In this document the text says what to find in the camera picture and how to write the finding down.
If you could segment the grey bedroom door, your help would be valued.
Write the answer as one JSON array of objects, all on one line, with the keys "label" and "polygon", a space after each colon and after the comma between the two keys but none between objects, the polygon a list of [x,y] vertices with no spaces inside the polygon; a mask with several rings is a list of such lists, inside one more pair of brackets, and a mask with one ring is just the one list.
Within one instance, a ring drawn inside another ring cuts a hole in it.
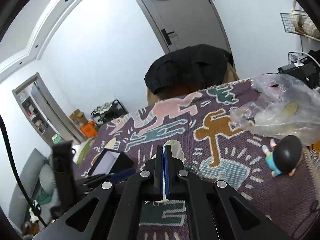
[{"label": "grey bedroom door", "polygon": [[[231,51],[229,41],[212,0],[136,0],[163,51],[167,54],[188,46],[208,44]],[[169,35],[167,45],[161,29]]]}]

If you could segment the grey sofa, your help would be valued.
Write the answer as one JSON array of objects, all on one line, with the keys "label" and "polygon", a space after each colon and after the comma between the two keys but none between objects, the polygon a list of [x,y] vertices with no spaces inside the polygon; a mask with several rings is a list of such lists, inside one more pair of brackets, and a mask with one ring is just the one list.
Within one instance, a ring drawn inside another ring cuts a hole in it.
[{"label": "grey sofa", "polygon": [[[54,176],[50,171],[49,159],[37,149],[33,149],[25,163],[20,180],[31,200],[36,200],[41,208],[41,217],[45,223],[52,220],[50,210],[60,204]],[[29,204],[15,186],[9,205],[9,219],[14,226],[21,229],[24,222],[30,219]]]}]

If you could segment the green floor mat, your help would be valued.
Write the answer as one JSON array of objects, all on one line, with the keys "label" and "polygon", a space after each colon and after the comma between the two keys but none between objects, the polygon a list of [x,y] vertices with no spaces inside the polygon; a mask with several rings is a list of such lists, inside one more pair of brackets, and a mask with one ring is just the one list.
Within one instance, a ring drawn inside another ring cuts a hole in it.
[{"label": "green floor mat", "polygon": [[76,150],[76,155],[74,156],[73,160],[76,164],[81,164],[84,159],[86,158],[87,154],[89,153],[89,151],[92,148],[92,145],[95,142],[95,137],[91,137],[89,138],[86,143],[83,145],[81,144],[79,146],[79,149]]}]

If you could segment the black open gift box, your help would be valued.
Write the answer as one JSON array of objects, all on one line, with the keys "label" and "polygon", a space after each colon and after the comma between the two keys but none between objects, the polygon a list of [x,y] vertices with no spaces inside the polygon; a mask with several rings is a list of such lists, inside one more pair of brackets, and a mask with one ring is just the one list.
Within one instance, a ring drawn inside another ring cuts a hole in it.
[{"label": "black open gift box", "polygon": [[134,165],[134,162],[122,151],[105,148],[93,161],[88,176],[119,173]]}]

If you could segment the patterned purple woven blanket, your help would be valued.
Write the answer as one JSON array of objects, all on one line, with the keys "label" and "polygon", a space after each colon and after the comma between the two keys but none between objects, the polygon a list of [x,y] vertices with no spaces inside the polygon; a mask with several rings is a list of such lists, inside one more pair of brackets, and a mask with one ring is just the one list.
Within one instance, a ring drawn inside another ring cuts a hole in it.
[{"label": "patterned purple woven blanket", "polygon": [[232,125],[230,111],[258,98],[248,81],[158,102],[104,124],[75,176],[85,178],[101,152],[124,152],[142,170],[159,145],[180,143],[184,166],[200,178],[226,181],[294,239],[319,217],[319,180],[308,152],[293,176],[273,177],[262,146],[269,138]]}]

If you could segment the orange paper bag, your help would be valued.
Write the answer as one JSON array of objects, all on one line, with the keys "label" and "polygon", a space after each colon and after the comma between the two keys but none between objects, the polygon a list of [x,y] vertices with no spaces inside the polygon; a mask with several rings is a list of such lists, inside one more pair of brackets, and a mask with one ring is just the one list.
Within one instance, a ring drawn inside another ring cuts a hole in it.
[{"label": "orange paper bag", "polygon": [[89,121],[86,125],[81,127],[80,130],[82,131],[82,133],[84,133],[84,135],[87,138],[91,138],[91,137],[95,137],[98,134],[95,127],[96,127],[95,121]]}]

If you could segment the brown cardboard box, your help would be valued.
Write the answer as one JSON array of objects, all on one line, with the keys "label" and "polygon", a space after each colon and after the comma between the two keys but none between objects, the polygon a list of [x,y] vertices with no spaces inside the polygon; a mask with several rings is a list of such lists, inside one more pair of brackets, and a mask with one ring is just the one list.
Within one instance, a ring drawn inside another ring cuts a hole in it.
[{"label": "brown cardboard box", "polygon": [[84,112],[80,111],[80,109],[76,109],[69,118],[72,120],[72,122],[75,124],[77,128],[82,128],[85,125],[88,124],[88,120],[85,117]]}]

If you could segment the black shoe rack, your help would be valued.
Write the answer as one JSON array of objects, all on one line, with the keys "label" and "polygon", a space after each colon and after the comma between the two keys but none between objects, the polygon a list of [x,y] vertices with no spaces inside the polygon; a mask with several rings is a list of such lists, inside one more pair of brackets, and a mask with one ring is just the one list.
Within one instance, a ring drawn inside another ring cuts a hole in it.
[{"label": "black shoe rack", "polygon": [[98,106],[91,113],[91,119],[95,121],[98,126],[102,126],[103,124],[121,117],[127,113],[128,111],[126,110],[126,108],[118,99],[116,99],[112,102],[107,102],[104,105]]}]

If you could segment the black clothing pile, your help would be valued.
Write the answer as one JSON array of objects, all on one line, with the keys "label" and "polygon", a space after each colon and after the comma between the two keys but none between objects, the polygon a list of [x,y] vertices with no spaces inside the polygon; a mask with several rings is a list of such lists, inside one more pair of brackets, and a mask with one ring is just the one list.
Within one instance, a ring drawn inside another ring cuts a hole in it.
[{"label": "black clothing pile", "polygon": [[144,81],[153,93],[183,85],[201,89],[220,85],[233,65],[233,55],[224,49],[199,44],[168,53],[152,63]]}]

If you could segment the black-haired boy figurine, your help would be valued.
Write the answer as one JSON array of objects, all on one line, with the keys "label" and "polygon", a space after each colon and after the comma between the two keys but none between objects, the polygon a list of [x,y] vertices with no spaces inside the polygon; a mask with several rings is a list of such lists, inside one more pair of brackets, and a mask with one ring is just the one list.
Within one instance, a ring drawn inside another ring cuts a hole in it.
[{"label": "black-haired boy figurine", "polygon": [[271,176],[281,174],[293,176],[303,158],[302,143],[294,135],[288,135],[278,143],[270,140],[270,148],[267,145],[261,147],[265,154],[265,162],[271,170]]}]

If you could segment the clear plastic bag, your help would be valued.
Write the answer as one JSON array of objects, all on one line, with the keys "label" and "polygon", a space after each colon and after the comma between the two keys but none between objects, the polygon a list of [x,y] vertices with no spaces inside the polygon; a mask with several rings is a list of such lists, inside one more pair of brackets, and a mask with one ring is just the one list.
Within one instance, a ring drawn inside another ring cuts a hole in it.
[{"label": "clear plastic bag", "polygon": [[252,134],[283,139],[295,135],[304,145],[319,141],[319,92],[287,74],[251,80],[257,100],[230,110],[235,126]]}]

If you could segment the white handbag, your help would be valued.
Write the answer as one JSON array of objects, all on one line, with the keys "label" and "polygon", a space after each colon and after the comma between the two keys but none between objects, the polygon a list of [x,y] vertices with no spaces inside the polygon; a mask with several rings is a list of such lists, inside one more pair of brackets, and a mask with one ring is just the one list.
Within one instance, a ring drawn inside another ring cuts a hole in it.
[{"label": "white handbag", "polygon": [[305,11],[296,10],[297,2],[293,0],[291,21],[296,31],[319,39],[319,30]]}]

